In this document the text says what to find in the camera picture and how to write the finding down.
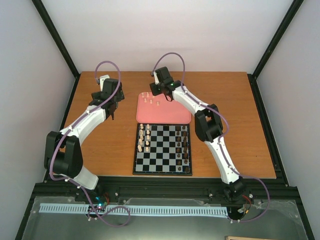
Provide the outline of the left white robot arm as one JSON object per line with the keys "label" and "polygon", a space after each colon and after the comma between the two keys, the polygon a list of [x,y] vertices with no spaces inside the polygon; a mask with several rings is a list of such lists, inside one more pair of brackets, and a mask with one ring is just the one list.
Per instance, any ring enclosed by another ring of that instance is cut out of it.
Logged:
{"label": "left white robot arm", "polygon": [[85,166],[81,145],[92,131],[109,117],[114,119],[118,102],[125,99],[122,83],[103,75],[99,78],[100,91],[91,94],[92,101],[85,111],[69,126],[46,137],[44,167],[66,182],[73,181],[86,190],[92,201],[103,198],[104,188],[98,185],[98,176]]}

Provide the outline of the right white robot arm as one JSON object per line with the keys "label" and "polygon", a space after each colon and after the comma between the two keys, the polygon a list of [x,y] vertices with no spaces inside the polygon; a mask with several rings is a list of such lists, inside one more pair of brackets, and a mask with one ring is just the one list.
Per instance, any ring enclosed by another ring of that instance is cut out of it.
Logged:
{"label": "right white robot arm", "polygon": [[194,116],[196,136],[209,148],[218,166],[223,183],[222,194],[228,202],[235,202],[243,194],[245,185],[227,150],[222,124],[224,118],[217,106],[201,101],[181,81],[175,81],[167,67],[154,69],[150,75],[154,77],[154,83],[150,84],[153,95],[163,94],[167,101],[180,103]]}

